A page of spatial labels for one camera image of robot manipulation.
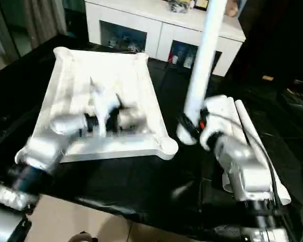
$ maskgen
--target white cabinet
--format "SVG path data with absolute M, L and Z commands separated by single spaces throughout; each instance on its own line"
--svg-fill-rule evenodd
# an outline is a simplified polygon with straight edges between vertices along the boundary
M 199 46 L 201 37 L 202 32 L 200 31 L 164 23 L 157 52 L 157 59 L 165 62 L 168 61 L 173 41 Z M 214 67 L 214 75 L 222 77 L 226 75 L 241 45 L 242 42 L 219 37 L 216 50 L 221 52 L 221 55 Z
M 168 3 L 162 0 L 85 1 L 90 42 L 115 45 L 115 48 L 122 50 L 135 43 L 138 51 L 165 62 L 176 44 L 194 45 L 185 48 L 183 58 L 192 56 L 190 53 L 196 52 L 207 20 L 207 13 L 201 10 L 191 10 L 187 14 L 173 13 Z M 127 42 L 115 44 L 115 39 Z M 213 74 L 226 75 L 244 41 L 245 35 L 238 19 L 224 16 Z
M 106 45 L 110 34 L 108 28 L 111 23 L 115 28 L 126 27 L 123 32 L 137 31 L 135 36 L 144 37 L 144 52 L 150 57 L 156 58 L 158 42 L 160 38 L 162 22 L 148 19 L 123 11 L 103 7 L 100 5 L 86 3 L 87 27 L 89 32 L 89 41 L 96 44 Z

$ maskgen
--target glossy black surface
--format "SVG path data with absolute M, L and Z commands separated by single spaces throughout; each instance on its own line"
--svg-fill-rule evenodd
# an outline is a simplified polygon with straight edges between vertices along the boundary
M 56 37 L 0 72 L 0 180 L 36 123 L 54 67 L 53 48 L 65 46 L 110 52 L 114 49 Z M 175 137 L 190 70 L 150 59 L 148 68 L 169 135 Z M 241 85 L 211 78 L 209 95 L 224 93 L 244 101 L 292 203 L 292 229 L 303 233 L 303 129 L 267 85 Z M 133 157 L 60 164 L 55 197 L 197 239 L 209 239 L 238 223 L 231 194 L 222 190 L 222 170 L 199 145 L 184 146 L 169 161 Z

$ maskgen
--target curtain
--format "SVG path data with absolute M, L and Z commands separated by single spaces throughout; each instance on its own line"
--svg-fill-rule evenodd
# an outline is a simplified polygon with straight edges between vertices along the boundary
M 33 49 L 58 34 L 66 34 L 62 0 L 24 0 L 24 9 Z

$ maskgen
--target white pole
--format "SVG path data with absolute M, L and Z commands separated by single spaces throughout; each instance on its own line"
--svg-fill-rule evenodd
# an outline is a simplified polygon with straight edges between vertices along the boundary
M 199 112 L 202 108 L 207 91 L 226 5 L 227 0 L 209 1 L 203 36 L 196 54 L 195 64 L 184 106 L 185 115 L 195 126 L 198 123 Z M 189 132 L 181 124 L 179 124 L 177 128 L 177 137 L 186 145 L 193 145 L 197 142 L 197 140 L 191 137 Z

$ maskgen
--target white tray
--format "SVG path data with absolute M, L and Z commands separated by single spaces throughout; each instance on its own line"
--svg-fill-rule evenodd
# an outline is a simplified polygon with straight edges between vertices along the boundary
M 74 142 L 62 162 L 156 155 L 173 158 L 178 150 L 171 139 L 157 102 L 144 53 L 119 54 L 54 49 L 55 66 L 33 132 L 40 134 L 52 118 L 67 113 L 93 113 L 91 82 L 113 89 L 124 105 L 138 105 L 147 118 L 141 134 L 107 134 L 83 137 Z

